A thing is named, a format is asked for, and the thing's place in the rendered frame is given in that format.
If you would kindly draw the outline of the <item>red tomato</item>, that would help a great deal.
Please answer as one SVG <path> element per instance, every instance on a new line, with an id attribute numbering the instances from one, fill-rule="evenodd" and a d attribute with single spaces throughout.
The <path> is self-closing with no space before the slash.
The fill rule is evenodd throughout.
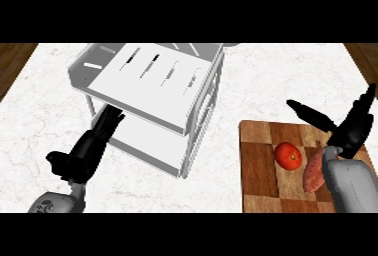
<path id="1" fill-rule="evenodd" d="M 290 142 L 283 142 L 275 147 L 275 160 L 280 166 L 289 171 L 294 171 L 300 168 L 302 152 Z"/>

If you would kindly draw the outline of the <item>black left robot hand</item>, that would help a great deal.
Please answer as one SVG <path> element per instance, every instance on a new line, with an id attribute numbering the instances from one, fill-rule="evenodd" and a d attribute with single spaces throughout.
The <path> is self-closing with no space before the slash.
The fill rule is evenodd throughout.
<path id="1" fill-rule="evenodd" d="M 52 173 L 63 180 L 79 184 L 88 183 L 97 172 L 107 144 L 125 117 L 123 111 L 107 105 L 95 127 L 80 137 L 71 152 L 52 151 L 48 154 L 46 160 L 52 165 Z"/>

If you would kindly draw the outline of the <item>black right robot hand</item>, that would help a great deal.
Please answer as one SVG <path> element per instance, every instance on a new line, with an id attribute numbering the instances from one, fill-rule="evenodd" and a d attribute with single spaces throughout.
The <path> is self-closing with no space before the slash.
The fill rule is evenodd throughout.
<path id="1" fill-rule="evenodd" d="M 352 109 L 340 125 L 336 125 L 330 117 L 308 105 L 293 99 L 287 101 L 299 118 L 324 132 L 333 133 L 327 145 L 343 149 L 340 156 L 346 159 L 355 157 L 371 133 L 374 115 L 370 113 L 370 110 L 376 99 L 376 90 L 377 84 L 373 83 L 368 86 L 367 92 L 353 102 Z"/>

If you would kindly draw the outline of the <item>checkered wooden cutting board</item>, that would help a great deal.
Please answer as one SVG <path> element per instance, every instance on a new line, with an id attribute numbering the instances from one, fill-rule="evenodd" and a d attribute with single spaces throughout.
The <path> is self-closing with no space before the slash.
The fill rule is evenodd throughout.
<path id="1" fill-rule="evenodd" d="M 333 213 L 336 206 L 327 186 L 303 190 L 308 159 L 327 145 L 331 133 L 306 124 L 244 120 L 240 123 L 243 211 Z M 297 170 L 286 170 L 275 160 L 275 147 L 290 142 L 302 153 Z"/>

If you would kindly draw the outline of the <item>reddish brown sweet potato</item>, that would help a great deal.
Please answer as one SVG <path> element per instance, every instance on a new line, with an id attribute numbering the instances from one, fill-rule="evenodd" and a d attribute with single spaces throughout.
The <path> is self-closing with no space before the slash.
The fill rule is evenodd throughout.
<path id="1" fill-rule="evenodd" d="M 303 189 L 309 193 L 317 192 L 325 183 L 322 174 L 322 153 L 324 147 L 318 147 L 311 158 L 308 159 L 303 174 Z"/>

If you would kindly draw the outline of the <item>white tiered basket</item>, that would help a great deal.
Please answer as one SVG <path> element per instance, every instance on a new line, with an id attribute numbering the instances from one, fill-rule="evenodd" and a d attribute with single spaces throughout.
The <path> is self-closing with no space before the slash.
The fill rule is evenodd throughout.
<path id="1" fill-rule="evenodd" d="M 222 43 L 92 43 L 68 74 L 88 102 L 123 110 L 110 144 L 185 178 L 212 119 Z"/>

